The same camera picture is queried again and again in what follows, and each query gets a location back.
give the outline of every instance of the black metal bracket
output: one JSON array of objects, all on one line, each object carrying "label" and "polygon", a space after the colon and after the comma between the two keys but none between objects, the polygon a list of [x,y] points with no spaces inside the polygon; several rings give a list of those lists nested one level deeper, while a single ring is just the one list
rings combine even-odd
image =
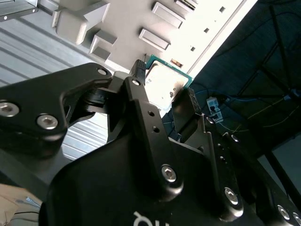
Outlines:
[{"label": "black metal bracket", "polygon": [[[0,148],[42,157],[58,152],[69,124],[94,115],[74,112],[80,97],[87,90],[107,87],[111,80],[108,70],[90,63],[1,88],[0,102],[15,104],[19,113],[0,117]],[[54,117],[46,118],[46,124],[57,120],[54,129],[39,126],[43,115]]]},{"label": "black metal bracket", "polygon": [[172,108],[175,126],[181,128],[181,142],[202,150],[210,162],[217,197],[215,210],[219,218],[227,222],[239,218],[243,215],[244,206],[229,151],[222,148],[218,134],[213,138],[205,129],[215,127],[214,121],[200,115],[200,107],[191,89],[183,90]]},{"label": "black metal bracket", "polygon": [[183,178],[159,110],[149,103],[143,80],[127,77],[123,88],[128,101],[127,119],[131,121],[135,136],[146,151],[145,155],[142,154],[142,159],[137,159],[142,161],[140,173],[148,175],[145,190],[162,200],[171,200],[181,193]]},{"label": "black metal bracket", "polygon": [[232,157],[240,160],[240,162],[236,161],[239,163],[240,170],[244,172],[243,178],[238,176],[238,181],[241,180],[240,190],[242,194],[251,194],[260,219],[269,226],[299,225],[294,213],[300,215],[300,211],[261,164],[250,156],[229,133],[225,133],[223,139],[226,142],[225,145],[229,147]]}]

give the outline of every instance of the gray plastic part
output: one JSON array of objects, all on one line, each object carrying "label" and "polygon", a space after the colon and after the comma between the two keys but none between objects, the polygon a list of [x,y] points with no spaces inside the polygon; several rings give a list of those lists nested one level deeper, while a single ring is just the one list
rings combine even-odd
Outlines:
[{"label": "gray plastic part", "polygon": [[100,1],[78,11],[60,9],[53,12],[52,27],[56,33],[68,41],[79,45],[83,42],[89,29],[103,22],[110,3]]},{"label": "gray plastic part", "polygon": [[169,8],[162,5],[160,2],[156,2],[154,7],[152,8],[152,12],[164,19],[165,21],[169,22],[176,28],[180,28],[182,22],[185,21],[183,17],[171,11]]},{"label": "gray plastic part", "polygon": [[95,35],[99,41],[103,41],[113,46],[117,40],[117,37],[105,32],[104,30],[100,30]]},{"label": "gray plastic part", "polygon": [[96,47],[95,50],[92,52],[92,54],[94,54],[95,56],[103,59],[104,61],[106,61],[109,56],[111,55],[111,53],[103,48],[100,47]]},{"label": "gray plastic part", "polygon": [[164,52],[167,49],[167,47],[170,45],[169,42],[151,33],[145,28],[142,29],[139,38],[162,52]]}]

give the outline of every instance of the black mounting arm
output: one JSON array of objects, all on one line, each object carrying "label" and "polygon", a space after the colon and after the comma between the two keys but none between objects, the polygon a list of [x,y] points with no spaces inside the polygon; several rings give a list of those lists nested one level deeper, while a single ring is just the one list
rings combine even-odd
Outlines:
[{"label": "black mounting arm", "polygon": [[[40,225],[299,225],[296,207],[217,133],[191,90],[173,103],[179,143],[144,82],[137,61],[124,80],[87,64],[0,88],[0,173],[43,201]],[[67,128],[95,112],[108,114],[109,142],[68,162]]]}]

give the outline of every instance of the metal surface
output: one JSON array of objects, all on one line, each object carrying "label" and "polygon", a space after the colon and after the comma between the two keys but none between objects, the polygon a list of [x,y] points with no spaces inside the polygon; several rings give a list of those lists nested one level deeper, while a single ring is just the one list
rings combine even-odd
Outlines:
[{"label": "metal surface", "polygon": [[19,107],[13,103],[2,102],[0,103],[0,116],[13,117],[20,111]]},{"label": "metal surface", "polygon": [[162,171],[162,175],[168,182],[172,183],[175,182],[175,180],[177,179],[175,171],[171,167],[163,166],[161,171]]},{"label": "metal surface", "polygon": [[55,129],[58,125],[58,121],[54,116],[45,114],[37,118],[37,124],[43,129]]},{"label": "metal surface", "polygon": [[214,121],[210,117],[206,117],[206,119],[210,124],[214,124]]},{"label": "metal surface", "polygon": [[38,1],[34,0],[35,3],[28,3],[26,0],[14,0],[8,2],[0,2],[0,16],[12,15],[26,10],[33,10],[36,8]]},{"label": "metal surface", "polygon": [[[193,90],[184,89],[181,95],[172,103],[172,110],[175,130],[182,134],[182,139],[185,142],[191,135],[191,130],[197,127],[196,116],[202,114]],[[188,122],[194,125],[187,128]]]},{"label": "metal surface", "polygon": [[8,153],[0,149],[0,174],[14,181],[45,201],[48,187],[58,173],[70,160],[63,156],[62,150],[45,159],[21,153]]},{"label": "metal surface", "polygon": [[298,224],[301,225],[301,219],[298,214],[293,213],[293,218],[295,218],[295,220],[298,222]]},{"label": "metal surface", "polygon": [[[93,62],[87,48],[60,39],[51,22],[52,17],[40,10],[1,23],[0,86]],[[107,116],[96,114],[68,129],[62,149],[75,160],[103,146],[107,137]]]},{"label": "metal surface", "polygon": [[235,142],[239,142],[238,138],[235,135],[232,134],[231,137]]},{"label": "metal surface", "polygon": [[136,79],[132,79],[132,83],[135,84],[136,86],[140,86],[140,82]]},{"label": "metal surface", "polygon": [[19,18],[21,16],[26,16],[26,15],[29,15],[29,14],[33,14],[33,13],[38,12],[38,10],[39,10],[39,8],[33,8],[33,9],[30,8],[30,9],[27,9],[27,10],[23,10],[23,11],[15,12],[13,14],[9,14],[7,16],[0,16],[0,22],[4,22],[4,21],[7,21],[7,20]]},{"label": "metal surface", "polygon": [[232,191],[230,188],[228,188],[228,187],[225,188],[225,195],[226,195],[227,199],[229,199],[229,201],[233,205],[237,205],[238,204],[238,198],[235,195],[234,191]]},{"label": "metal surface", "polygon": [[288,213],[282,206],[278,205],[278,211],[283,216],[284,219],[286,219],[286,220],[290,219],[290,215],[288,215]]}]

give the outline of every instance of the screw hole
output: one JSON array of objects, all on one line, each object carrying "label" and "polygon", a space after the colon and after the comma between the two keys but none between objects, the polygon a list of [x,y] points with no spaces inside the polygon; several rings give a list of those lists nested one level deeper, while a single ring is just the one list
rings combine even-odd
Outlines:
[{"label": "screw hole", "polygon": [[140,82],[136,79],[132,79],[132,83],[135,84],[136,86],[140,86]]},{"label": "screw hole", "polygon": [[3,112],[12,112],[13,111],[13,108],[11,106],[8,106],[8,105],[4,105],[2,107],[0,107],[0,110],[3,111]]},{"label": "screw hole", "polygon": [[154,112],[148,111],[147,113],[148,113],[151,117],[154,117],[154,116],[155,116]]},{"label": "screw hole", "polygon": [[220,149],[224,150],[224,147],[223,147],[221,144],[217,144],[217,146],[218,146]]},{"label": "screw hole", "polygon": [[52,121],[52,119],[48,119],[48,118],[45,118],[44,120],[43,120],[43,122],[46,124],[46,125],[51,125],[52,123],[53,123],[53,121]]},{"label": "screw hole", "polygon": [[152,130],[153,130],[155,133],[159,133],[159,132],[160,132],[159,128],[158,128],[158,127],[155,127],[155,126],[152,127]]},{"label": "screw hole", "polygon": [[223,161],[223,162],[226,162],[225,158],[224,157],[220,157],[220,159]]},{"label": "screw hole", "polygon": [[210,118],[210,117],[207,117],[206,119],[207,119],[207,121],[208,121],[210,124],[214,124],[214,121],[213,121],[213,119],[212,119],[212,118]]},{"label": "screw hole", "polygon": [[226,9],[226,8],[225,8],[224,6],[222,6],[222,7],[220,8],[220,12],[223,13],[223,12],[225,11],[225,9]]},{"label": "screw hole", "polygon": [[97,69],[98,73],[102,74],[102,75],[106,75],[107,74],[107,71],[105,71],[104,69],[102,68],[98,68]]}]

